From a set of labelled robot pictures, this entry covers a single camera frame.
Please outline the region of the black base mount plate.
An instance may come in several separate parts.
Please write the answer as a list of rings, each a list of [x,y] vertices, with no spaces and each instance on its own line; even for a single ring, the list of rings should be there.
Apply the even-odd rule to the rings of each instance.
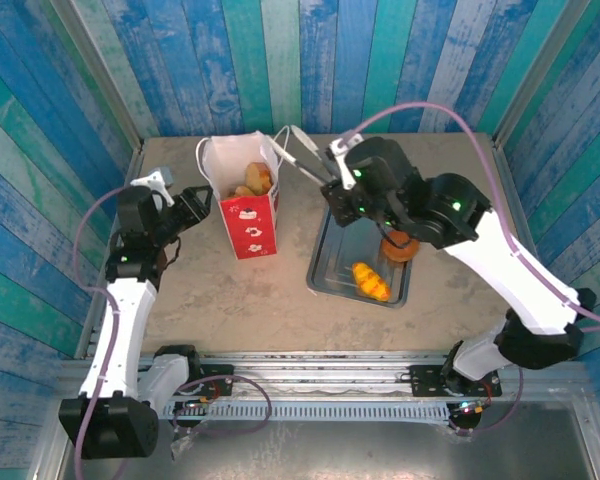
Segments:
[[[441,365],[413,365],[409,368],[412,394],[416,398],[449,397]]]
[[[227,375],[234,374],[232,364],[203,364],[200,368],[202,378],[214,377],[214,380],[201,385],[199,395],[207,399],[229,397],[232,394],[233,380]]]

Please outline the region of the brown round fake bun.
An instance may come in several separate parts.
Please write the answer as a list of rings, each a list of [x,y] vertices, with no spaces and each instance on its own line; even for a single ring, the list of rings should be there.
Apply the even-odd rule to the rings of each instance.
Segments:
[[[391,261],[408,262],[415,257],[420,249],[420,242],[411,238],[405,232],[390,231],[381,242],[381,251]]]

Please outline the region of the red and white paper bag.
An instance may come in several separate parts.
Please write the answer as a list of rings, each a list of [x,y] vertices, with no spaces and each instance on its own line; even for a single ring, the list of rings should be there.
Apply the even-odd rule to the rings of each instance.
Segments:
[[[200,174],[213,189],[235,256],[242,259],[277,253],[279,169],[282,160],[271,148],[268,135],[259,131],[241,135],[205,137],[195,153]],[[267,164],[273,186],[266,195],[233,198],[245,185],[246,167]]]

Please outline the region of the metal baking tray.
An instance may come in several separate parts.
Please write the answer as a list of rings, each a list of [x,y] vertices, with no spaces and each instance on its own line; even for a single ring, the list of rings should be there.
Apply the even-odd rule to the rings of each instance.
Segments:
[[[382,240],[374,222],[360,219],[342,228],[336,224],[331,210],[326,208],[306,276],[308,287],[381,307],[403,307],[408,297],[411,266],[389,260],[382,252]],[[352,272],[357,262],[367,264],[388,284],[388,300],[375,300],[362,293]]]

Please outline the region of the yellow striped fake bread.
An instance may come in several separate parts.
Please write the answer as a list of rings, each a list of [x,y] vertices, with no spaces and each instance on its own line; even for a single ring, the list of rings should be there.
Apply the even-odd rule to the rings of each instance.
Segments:
[[[387,302],[390,299],[389,285],[369,265],[356,262],[352,266],[352,273],[357,287],[363,294],[380,302]]]

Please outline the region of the aluminium rail frame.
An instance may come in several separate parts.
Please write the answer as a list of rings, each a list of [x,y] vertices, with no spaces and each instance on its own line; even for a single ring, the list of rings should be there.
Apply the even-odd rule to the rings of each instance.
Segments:
[[[232,364],[234,374],[229,397],[207,399],[199,395],[200,387],[175,392],[163,409],[172,402],[265,401],[271,415],[274,401],[363,401],[363,402],[445,402],[452,422],[468,412],[478,401],[491,404],[516,400],[553,402],[563,400],[569,391],[570,367],[561,364],[545,370],[506,367],[470,387],[466,393],[449,397],[416,398],[412,394],[409,368],[413,365],[441,365],[443,356],[433,353],[392,352],[236,352],[209,354],[203,364]]]

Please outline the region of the aluminium corner profile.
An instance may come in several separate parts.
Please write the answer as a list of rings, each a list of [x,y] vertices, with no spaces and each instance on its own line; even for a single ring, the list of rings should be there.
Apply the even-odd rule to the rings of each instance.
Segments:
[[[545,35],[530,66],[527,68],[512,100],[494,129],[492,136],[496,148],[503,148],[519,123],[546,77],[551,65],[566,44],[571,32],[589,6],[591,0],[565,0],[565,4]]]
[[[86,22],[79,12],[76,1],[50,0],[50,3],[100,88],[125,138],[133,149],[139,149],[142,145],[141,137],[106,66],[104,57],[92,34],[87,29]]]

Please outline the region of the fake donut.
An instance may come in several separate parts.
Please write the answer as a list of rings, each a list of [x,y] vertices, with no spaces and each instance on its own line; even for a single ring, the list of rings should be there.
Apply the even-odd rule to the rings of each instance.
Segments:
[[[255,195],[266,195],[272,188],[271,172],[264,162],[252,162],[246,167],[245,185]]]

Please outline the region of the metal tongs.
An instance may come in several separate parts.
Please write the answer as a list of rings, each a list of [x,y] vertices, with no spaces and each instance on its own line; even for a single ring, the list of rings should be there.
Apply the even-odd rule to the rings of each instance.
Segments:
[[[288,152],[287,146],[289,139],[292,136],[294,136],[304,148],[318,160],[321,167],[326,171],[326,175],[319,174],[316,170],[311,169],[309,165],[301,162]],[[334,179],[322,164],[322,157],[326,155],[320,152],[317,144],[300,127],[296,125],[284,125],[273,137],[268,136],[268,141],[280,160],[284,160],[292,165],[318,186],[321,187]]]

